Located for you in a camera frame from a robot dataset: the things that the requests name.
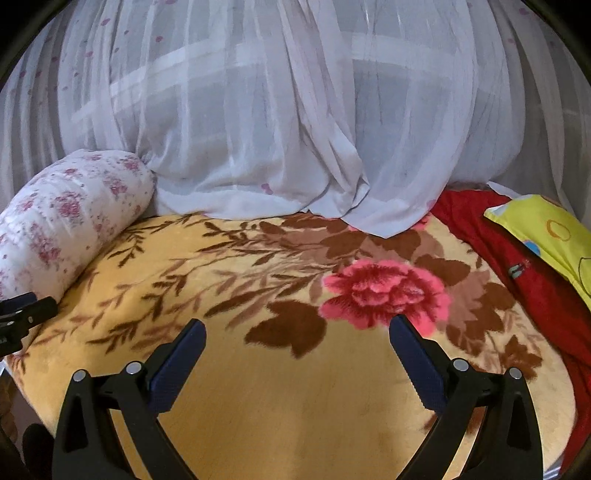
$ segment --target white sheer curtain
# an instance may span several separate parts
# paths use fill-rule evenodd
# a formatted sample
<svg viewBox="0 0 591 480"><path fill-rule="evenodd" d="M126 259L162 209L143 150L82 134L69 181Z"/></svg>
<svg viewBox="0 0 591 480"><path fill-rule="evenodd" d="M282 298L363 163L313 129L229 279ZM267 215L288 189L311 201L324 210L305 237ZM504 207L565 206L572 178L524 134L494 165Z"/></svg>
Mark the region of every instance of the white sheer curtain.
<svg viewBox="0 0 591 480"><path fill-rule="evenodd" d="M78 0L0 105L0 208L97 148L142 157L158 213L390 236L494 180L591 226L591 87L518 0Z"/></svg>

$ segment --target floral blanket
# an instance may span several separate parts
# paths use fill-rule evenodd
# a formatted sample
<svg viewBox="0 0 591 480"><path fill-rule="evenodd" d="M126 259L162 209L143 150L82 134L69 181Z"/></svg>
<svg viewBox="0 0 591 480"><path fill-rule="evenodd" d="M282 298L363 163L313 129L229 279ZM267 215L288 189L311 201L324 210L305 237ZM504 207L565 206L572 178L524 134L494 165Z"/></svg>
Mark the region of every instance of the floral blanket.
<svg viewBox="0 0 591 480"><path fill-rule="evenodd" d="M59 316L7 362L55 431L75 370L118 372L196 317L206 350L161 421L199 478L395 478L434 421L390 347L386 326L398 313L451 358L490 372L519 367L545 464L560 456L574 397L559 355L482 258L431 216L390 239L309 214L145 220L96 258ZM447 478L481 419L476 412Z"/></svg>

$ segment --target red blanket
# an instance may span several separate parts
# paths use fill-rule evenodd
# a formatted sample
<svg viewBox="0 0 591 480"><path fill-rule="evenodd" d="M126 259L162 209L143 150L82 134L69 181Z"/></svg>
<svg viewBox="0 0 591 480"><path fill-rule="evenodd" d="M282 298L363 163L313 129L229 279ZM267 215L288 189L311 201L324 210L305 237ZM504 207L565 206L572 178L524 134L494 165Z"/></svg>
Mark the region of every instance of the red blanket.
<svg viewBox="0 0 591 480"><path fill-rule="evenodd" d="M561 352L577 408L564 453L565 470L591 434L591 312L556 270L483 216L487 208L508 201L495 192L445 191L431 212L490 265L540 332Z"/></svg>

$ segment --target metal screw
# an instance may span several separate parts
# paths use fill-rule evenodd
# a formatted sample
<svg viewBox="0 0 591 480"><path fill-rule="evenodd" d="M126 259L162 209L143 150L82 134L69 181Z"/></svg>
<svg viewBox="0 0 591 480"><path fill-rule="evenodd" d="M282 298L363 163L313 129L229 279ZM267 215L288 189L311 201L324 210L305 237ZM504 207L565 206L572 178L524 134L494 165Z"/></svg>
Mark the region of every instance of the metal screw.
<svg viewBox="0 0 591 480"><path fill-rule="evenodd" d="M84 370L78 370L74 375L72 375L72 379L74 382L81 382L86 377L86 372Z"/></svg>
<svg viewBox="0 0 591 480"><path fill-rule="evenodd" d="M468 367L470 367L470 365L468 365L468 362L466 362L463 358L456 358L453 361L453 368L459 370L460 372L467 371Z"/></svg>
<svg viewBox="0 0 591 480"><path fill-rule="evenodd" d="M125 371L129 375L135 375L136 373L139 373L140 370L142 370L142 364L139 362L131 362L130 364L127 364L127 367L125 367Z"/></svg>
<svg viewBox="0 0 591 480"><path fill-rule="evenodd" d="M515 367L511 367L509 369L509 375L512 376L513 378L515 378L516 380L519 380L521 377L523 377L521 370L519 370L518 368L515 368Z"/></svg>

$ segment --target yellow pillow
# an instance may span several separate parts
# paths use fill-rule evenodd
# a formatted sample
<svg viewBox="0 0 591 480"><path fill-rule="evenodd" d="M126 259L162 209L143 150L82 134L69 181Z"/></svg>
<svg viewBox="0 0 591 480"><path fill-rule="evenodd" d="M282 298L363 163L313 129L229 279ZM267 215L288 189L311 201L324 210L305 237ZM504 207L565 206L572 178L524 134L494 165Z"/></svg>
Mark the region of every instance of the yellow pillow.
<svg viewBox="0 0 591 480"><path fill-rule="evenodd" d="M591 310L591 232L575 217L540 195L519 197L484 215L562 274Z"/></svg>

